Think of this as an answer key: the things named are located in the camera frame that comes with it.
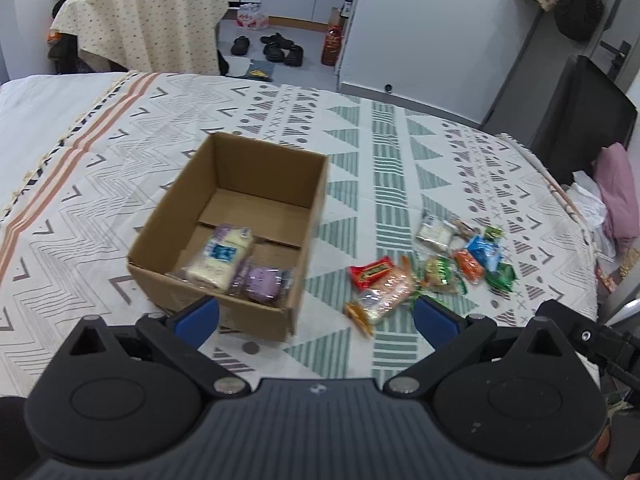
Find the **white blueberry bread packet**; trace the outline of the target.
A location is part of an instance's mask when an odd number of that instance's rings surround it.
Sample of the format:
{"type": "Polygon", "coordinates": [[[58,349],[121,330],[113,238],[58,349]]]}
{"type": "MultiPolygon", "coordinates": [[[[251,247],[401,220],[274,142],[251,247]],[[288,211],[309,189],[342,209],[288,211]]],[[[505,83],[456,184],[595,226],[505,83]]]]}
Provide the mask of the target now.
{"type": "Polygon", "coordinates": [[[225,294],[254,241],[251,228],[223,223],[213,229],[206,243],[184,266],[169,272],[168,276],[225,294]]]}

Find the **purple round snack packet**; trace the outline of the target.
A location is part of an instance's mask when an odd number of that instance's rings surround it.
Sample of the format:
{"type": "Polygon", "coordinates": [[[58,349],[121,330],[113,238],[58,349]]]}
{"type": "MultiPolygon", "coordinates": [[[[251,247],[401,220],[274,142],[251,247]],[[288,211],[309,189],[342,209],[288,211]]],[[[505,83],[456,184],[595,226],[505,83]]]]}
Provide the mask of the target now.
{"type": "Polygon", "coordinates": [[[228,294],[232,297],[263,304],[280,306],[293,285],[293,272],[288,269],[261,266],[247,258],[236,272],[228,294]]]}

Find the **red candy bar packet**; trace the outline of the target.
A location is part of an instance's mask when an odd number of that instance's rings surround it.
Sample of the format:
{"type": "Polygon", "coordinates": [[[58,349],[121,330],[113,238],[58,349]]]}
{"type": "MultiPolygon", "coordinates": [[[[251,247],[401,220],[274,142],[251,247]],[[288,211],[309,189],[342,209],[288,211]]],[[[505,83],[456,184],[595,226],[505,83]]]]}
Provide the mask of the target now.
{"type": "Polygon", "coordinates": [[[348,275],[356,289],[365,290],[376,281],[384,278],[394,267],[393,260],[389,256],[385,256],[364,266],[350,266],[348,275]]]}

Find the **green white biscuit packet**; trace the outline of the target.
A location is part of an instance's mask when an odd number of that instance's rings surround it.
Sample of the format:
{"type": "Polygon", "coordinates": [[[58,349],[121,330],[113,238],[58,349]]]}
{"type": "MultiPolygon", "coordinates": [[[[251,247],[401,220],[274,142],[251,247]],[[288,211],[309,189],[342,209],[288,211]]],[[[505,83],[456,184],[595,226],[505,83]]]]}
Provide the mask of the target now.
{"type": "Polygon", "coordinates": [[[444,256],[428,257],[423,263],[423,287],[432,292],[465,295],[466,287],[452,261],[444,256]]]}

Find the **orange snack packet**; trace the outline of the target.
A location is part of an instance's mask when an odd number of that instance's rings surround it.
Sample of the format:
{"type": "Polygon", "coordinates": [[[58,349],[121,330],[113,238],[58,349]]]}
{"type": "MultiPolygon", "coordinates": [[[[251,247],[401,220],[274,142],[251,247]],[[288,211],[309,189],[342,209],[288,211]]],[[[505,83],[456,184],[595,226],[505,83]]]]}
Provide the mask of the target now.
{"type": "Polygon", "coordinates": [[[484,278],[484,268],[467,249],[458,249],[452,253],[459,271],[473,285],[484,278]]]}

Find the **dark green snack packet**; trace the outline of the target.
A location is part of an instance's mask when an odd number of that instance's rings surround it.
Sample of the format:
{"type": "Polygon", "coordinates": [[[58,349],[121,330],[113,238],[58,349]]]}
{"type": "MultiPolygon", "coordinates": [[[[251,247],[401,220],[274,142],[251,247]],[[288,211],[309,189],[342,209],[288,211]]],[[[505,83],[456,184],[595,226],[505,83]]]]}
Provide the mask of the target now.
{"type": "Polygon", "coordinates": [[[500,262],[495,271],[487,272],[487,284],[499,292],[512,292],[513,284],[518,279],[514,267],[509,263],[500,262]]]}

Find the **orange cracker stick packet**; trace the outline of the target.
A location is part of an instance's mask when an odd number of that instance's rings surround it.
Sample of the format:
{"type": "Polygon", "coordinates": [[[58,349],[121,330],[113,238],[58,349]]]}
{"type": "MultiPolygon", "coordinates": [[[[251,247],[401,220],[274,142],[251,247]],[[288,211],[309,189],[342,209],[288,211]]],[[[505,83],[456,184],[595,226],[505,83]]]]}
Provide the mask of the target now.
{"type": "Polygon", "coordinates": [[[416,289],[411,261],[402,255],[384,278],[365,290],[358,290],[355,299],[344,305],[343,312],[366,335],[372,337],[374,326],[407,300],[416,289]]]}

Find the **brown nut bar packet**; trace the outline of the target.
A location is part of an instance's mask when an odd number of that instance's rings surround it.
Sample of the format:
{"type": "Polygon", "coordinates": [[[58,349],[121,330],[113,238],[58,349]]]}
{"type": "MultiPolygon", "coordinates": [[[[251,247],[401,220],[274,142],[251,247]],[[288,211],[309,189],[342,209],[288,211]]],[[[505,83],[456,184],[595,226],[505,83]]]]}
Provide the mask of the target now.
{"type": "Polygon", "coordinates": [[[476,229],[469,226],[467,223],[460,219],[454,219],[451,221],[452,225],[456,228],[457,236],[462,240],[472,240],[474,236],[477,236],[476,229]]]}

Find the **green blue snack packet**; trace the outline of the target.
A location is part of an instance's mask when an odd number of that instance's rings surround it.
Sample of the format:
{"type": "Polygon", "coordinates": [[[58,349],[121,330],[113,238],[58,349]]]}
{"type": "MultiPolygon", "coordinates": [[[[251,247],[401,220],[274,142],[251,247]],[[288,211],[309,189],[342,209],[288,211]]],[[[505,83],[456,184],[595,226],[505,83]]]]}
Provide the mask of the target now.
{"type": "Polygon", "coordinates": [[[484,232],[484,239],[490,242],[496,242],[503,238],[503,229],[498,226],[488,226],[484,232]]]}

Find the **brown cardboard box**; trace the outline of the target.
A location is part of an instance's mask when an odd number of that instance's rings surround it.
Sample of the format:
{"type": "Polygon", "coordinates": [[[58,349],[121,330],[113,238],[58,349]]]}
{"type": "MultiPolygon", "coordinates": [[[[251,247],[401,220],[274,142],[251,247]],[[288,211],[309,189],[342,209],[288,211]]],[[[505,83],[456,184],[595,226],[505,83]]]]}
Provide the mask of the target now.
{"type": "Polygon", "coordinates": [[[326,197],[321,154],[216,133],[186,164],[128,254],[157,307],[214,296],[224,324],[285,341],[302,305],[326,197]]]}

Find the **pink pillow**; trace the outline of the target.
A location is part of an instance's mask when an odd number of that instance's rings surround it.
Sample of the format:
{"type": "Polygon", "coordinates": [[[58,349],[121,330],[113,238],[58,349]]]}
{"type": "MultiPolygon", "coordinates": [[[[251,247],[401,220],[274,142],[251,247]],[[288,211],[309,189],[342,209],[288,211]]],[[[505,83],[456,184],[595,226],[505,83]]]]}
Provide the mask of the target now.
{"type": "Polygon", "coordinates": [[[619,252],[626,252],[639,236],[639,205],[634,174],[622,144],[602,148],[593,165],[593,177],[606,207],[605,235],[619,252]]]}

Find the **patterned bed cover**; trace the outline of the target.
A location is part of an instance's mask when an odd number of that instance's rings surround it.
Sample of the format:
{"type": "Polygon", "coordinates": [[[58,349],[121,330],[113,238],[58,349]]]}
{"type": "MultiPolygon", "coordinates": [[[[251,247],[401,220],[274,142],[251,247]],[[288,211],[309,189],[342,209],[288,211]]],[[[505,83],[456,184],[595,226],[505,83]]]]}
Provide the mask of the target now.
{"type": "Polygon", "coordinates": [[[594,249],[576,208],[506,136],[344,94],[224,77],[30,76],[1,89],[1,391],[24,396],[87,314],[131,324],[152,302],[130,246],[215,132],[328,158],[296,333],[283,344],[231,320],[204,352],[263,377],[386,380],[428,355],[407,307],[372,337],[344,315],[347,270],[414,256],[422,214],[503,230],[510,292],[485,284],[442,302],[522,326],[547,299],[595,318],[594,249]]]}

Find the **black shoe pair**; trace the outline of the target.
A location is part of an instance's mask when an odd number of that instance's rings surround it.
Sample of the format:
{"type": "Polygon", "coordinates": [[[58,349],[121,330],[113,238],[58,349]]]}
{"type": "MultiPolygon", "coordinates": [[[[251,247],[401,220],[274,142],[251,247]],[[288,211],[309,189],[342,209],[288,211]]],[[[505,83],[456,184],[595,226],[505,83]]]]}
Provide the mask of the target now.
{"type": "Polygon", "coordinates": [[[300,67],[304,62],[304,49],[293,40],[284,38],[280,32],[262,36],[262,53],[268,62],[283,63],[285,66],[300,67]]]}

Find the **red bottle on floor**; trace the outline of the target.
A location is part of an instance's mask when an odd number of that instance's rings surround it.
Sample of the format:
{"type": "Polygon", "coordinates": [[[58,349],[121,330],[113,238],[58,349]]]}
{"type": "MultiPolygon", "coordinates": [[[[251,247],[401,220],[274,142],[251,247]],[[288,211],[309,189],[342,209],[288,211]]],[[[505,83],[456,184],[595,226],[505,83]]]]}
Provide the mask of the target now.
{"type": "Polygon", "coordinates": [[[324,36],[324,44],[321,53],[321,64],[335,66],[340,57],[343,42],[343,29],[340,25],[331,26],[324,36]]]}

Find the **pack of water bottles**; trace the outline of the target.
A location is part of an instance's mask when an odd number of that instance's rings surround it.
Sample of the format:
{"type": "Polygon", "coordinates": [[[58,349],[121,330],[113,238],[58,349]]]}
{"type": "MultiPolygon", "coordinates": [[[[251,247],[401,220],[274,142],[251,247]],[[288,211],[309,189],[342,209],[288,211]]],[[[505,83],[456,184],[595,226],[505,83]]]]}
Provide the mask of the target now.
{"type": "Polygon", "coordinates": [[[241,28],[261,30],[269,26],[269,16],[260,3],[244,3],[236,11],[236,24],[241,28]]]}

